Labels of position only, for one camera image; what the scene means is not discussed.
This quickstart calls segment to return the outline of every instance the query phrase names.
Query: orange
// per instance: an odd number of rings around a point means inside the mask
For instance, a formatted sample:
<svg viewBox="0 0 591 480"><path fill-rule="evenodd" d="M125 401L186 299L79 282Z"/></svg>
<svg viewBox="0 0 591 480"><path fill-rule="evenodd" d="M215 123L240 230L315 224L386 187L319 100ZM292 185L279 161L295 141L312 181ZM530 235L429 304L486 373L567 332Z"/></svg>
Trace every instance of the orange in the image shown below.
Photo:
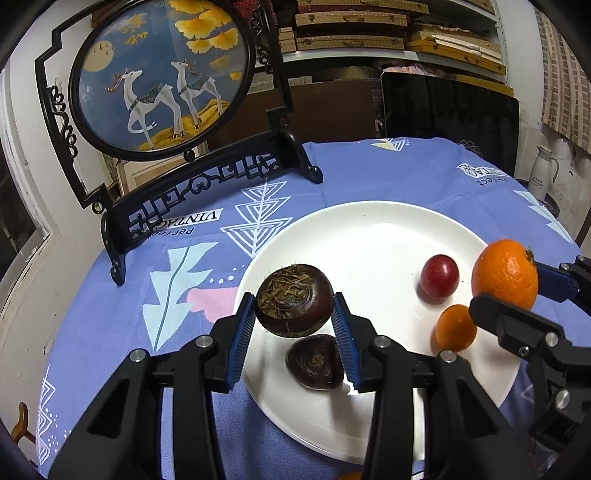
<svg viewBox="0 0 591 480"><path fill-rule="evenodd" d="M499 240L480 254L472 270L472 294L494 295L531 310L538 295L534 254L514 240Z"/></svg>
<svg viewBox="0 0 591 480"><path fill-rule="evenodd" d="M435 325L435 339L441 350L461 352L472 344L477 331L468 307L452 305L439 317Z"/></svg>

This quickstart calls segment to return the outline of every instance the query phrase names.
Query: black monitor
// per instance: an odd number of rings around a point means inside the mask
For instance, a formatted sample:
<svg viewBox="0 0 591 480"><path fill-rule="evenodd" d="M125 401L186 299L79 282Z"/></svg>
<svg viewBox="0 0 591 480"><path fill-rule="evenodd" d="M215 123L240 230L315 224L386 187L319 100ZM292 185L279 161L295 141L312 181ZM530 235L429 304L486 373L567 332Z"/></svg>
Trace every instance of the black monitor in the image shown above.
<svg viewBox="0 0 591 480"><path fill-rule="evenodd" d="M515 98L457 80L394 72L382 74L382 90L388 138L447 138L515 174Z"/></svg>

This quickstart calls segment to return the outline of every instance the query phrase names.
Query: white thermos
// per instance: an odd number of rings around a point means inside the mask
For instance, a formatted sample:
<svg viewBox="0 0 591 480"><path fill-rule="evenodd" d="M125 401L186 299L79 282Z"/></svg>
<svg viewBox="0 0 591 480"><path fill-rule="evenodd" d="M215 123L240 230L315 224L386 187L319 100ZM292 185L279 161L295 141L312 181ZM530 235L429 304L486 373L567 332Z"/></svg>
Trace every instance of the white thermos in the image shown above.
<svg viewBox="0 0 591 480"><path fill-rule="evenodd" d="M552 151L549 148L539 146L538 149L540 152L535 159L534 168L531 170L527 189L536 199L543 202L546 199L550 183L556 181L558 176L558 161L552 157ZM552 160L556 162L554 179L552 179Z"/></svg>

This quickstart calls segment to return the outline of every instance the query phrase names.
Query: moon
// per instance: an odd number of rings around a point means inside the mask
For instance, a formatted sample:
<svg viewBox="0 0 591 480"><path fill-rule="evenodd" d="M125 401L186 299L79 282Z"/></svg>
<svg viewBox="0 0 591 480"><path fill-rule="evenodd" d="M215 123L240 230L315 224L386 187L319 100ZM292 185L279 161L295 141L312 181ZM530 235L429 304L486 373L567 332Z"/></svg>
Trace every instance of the moon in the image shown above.
<svg viewBox="0 0 591 480"><path fill-rule="evenodd" d="M87 72L100 72L107 68L113 60L115 50L113 44L108 40L95 43L84 59L84 69Z"/></svg>

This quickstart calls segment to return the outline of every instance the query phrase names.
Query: curtain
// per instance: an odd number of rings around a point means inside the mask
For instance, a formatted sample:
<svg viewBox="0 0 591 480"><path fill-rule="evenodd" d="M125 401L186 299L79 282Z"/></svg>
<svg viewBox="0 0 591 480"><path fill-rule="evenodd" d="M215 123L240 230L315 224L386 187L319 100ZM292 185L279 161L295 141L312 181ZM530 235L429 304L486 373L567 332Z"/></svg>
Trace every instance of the curtain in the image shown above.
<svg viewBox="0 0 591 480"><path fill-rule="evenodd" d="M544 57L542 121L591 153L589 80L556 27L536 10Z"/></svg>

